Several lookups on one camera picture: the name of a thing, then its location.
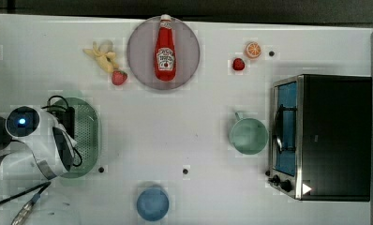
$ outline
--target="gray plate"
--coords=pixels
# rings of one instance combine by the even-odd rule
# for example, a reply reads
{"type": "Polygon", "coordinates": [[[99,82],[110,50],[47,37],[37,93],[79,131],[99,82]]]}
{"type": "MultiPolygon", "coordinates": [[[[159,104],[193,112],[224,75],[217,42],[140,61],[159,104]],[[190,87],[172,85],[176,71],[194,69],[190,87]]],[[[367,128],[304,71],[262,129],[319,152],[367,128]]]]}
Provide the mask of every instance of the gray plate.
{"type": "Polygon", "coordinates": [[[154,70],[154,51],[157,43],[160,17],[140,24],[131,34],[127,46],[128,65],[137,79],[154,89],[170,90],[186,83],[198,68],[200,49],[193,31],[183,22],[172,18],[172,36],[177,70],[175,78],[163,82],[154,70]]]}

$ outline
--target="mug handle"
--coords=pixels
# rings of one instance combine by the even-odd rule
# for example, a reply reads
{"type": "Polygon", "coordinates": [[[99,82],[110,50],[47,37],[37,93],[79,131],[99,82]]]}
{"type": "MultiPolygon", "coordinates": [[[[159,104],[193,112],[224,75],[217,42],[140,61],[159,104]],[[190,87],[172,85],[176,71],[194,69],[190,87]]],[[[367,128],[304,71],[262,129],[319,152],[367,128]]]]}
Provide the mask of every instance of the mug handle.
{"type": "Polygon", "coordinates": [[[239,121],[239,120],[242,120],[242,119],[243,119],[243,115],[242,115],[242,113],[241,113],[241,112],[236,112],[236,113],[235,113],[235,115],[236,115],[237,121],[239,121]]]}

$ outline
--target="red fruit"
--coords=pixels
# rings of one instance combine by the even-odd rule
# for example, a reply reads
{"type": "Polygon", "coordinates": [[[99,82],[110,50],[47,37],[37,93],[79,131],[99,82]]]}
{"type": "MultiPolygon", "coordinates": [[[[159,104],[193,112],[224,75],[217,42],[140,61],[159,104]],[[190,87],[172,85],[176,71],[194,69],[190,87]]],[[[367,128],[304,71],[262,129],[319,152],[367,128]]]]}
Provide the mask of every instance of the red fruit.
{"type": "Polygon", "coordinates": [[[112,74],[112,83],[114,85],[122,85],[127,80],[127,74],[121,70],[115,70],[112,74]]]}
{"type": "Polygon", "coordinates": [[[243,59],[241,58],[235,58],[235,60],[233,60],[232,67],[236,71],[243,70],[245,68],[245,62],[243,62],[243,59]]]}

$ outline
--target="white table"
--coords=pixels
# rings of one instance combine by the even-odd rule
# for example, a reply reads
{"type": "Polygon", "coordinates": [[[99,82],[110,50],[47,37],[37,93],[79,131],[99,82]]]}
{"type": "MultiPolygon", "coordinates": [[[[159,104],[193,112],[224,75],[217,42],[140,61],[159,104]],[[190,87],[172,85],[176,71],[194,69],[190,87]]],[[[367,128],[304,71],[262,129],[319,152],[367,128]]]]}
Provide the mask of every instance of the white table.
{"type": "MultiPolygon", "coordinates": [[[[273,82],[302,73],[369,76],[372,29],[188,22],[201,44],[200,66],[187,85],[160,92],[127,67],[128,37],[141,22],[0,15],[0,114],[62,94],[85,98],[102,124],[96,167],[79,179],[55,179],[41,205],[60,194],[83,225],[143,224],[135,202],[153,182],[171,199],[160,224],[369,224],[369,202],[298,202],[269,187],[268,148],[243,156],[227,134],[235,111],[268,126],[273,82]],[[82,52],[107,38],[129,74],[120,87],[82,52]],[[262,56],[235,75],[230,60],[251,40],[262,56]]],[[[3,224],[19,210],[6,207],[3,224]]]]}

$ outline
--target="small orange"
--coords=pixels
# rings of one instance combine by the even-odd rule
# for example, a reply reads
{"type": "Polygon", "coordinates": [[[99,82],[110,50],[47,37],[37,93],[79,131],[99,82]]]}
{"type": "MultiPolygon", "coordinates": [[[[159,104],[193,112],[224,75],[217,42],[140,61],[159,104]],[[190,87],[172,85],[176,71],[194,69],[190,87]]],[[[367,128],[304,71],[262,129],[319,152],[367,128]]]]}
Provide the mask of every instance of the small orange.
{"type": "Polygon", "coordinates": [[[246,55],[249,58],[257,58],[261,54],[261,47],[257,42],[251,42],[246,46],[246,55]]]}

